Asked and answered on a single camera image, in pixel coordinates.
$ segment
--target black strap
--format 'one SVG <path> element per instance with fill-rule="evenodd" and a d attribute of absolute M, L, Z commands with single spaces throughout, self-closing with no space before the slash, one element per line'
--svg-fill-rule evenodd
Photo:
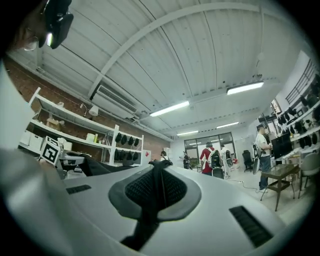
<path fill-rule="evenodd" d="M 142 209 L 141 217 L 135 226 L 133 235 L 127 236 L 121 241 L 123 245 L 136 251 L 139 251 L 157 230 L 159 227 L 158 212 L 167 207 L 163 170 L 171 163 L 168 160 L 163 160 L 161 162 L 149 162 L 149 164 L 154 166 L 152 170 L 155 186 L 154 201 L 158 203 L 150 205 L 148 209 Z"/>

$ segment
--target small wooden table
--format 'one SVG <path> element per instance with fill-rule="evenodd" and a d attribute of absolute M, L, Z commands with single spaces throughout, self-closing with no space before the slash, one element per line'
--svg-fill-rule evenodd
<path fill-rule="evenodd" d="M 270 171 L 261 173 L 261 176 L 263 177 L 268 177 L 268 178 L 277 180 L 271 183 L 270 185 L 268 185 L 268 189 L 277 192 L 275 211 L 277 211 L 277 208 L 278 208 L 281 191 L 290 186 L 290 181 L 283 180 L 283 179 L 291 174 L 297 174 L 299 170 L 300 168 L 297 164 L 278 164 L 272 167 Z M 292 183 L 291 183 L 291 186 L 293 191 L 293 199 L 295 199 L 295 190 Z"/>

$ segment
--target black chair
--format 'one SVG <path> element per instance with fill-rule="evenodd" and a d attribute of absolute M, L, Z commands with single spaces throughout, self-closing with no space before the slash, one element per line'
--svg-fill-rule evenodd
<path fill-rule="evenodd" d="M 252 165 L 254 164 L 254 162 L 252 161 L 251 158 L 251 154 L 249 152 L 249 150 L 244 150 L 242 153 L 243 159 L 244 159 L 244 165 L 245 165 L 245 170 L 244 172 L 246 172 L 246 170 L 250 170 L 250 172 L 252 172 L 253 167 Z"/>

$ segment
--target red shirt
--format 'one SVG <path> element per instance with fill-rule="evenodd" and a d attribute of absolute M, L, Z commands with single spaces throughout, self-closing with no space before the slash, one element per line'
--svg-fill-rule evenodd
<path fill-rule="evenodd" d="M 215 151 L 215 148 L 210 146 L 209 147 L 212 151 Z M 210 150 L 208 148 L 205 148 L 204 150 L 202 150 L 201 156 L 200 156 L 200 160 L 205 162 L 205 166 L 204 169 L 202 170 L 203 173 L 211 173 L 212 168 L 209 166 L 208 162 L 206 161 L 209 158 L 210 155 Z"/>

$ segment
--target computer monitor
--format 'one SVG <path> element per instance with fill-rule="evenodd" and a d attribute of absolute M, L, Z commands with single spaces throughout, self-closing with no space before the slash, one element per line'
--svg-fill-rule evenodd
<path fill-rule="evenodd" d="M 285 156 L 292 151 L 290 134 L 286 133 L 271 141 L 273 147 L 274 159 Z"/>

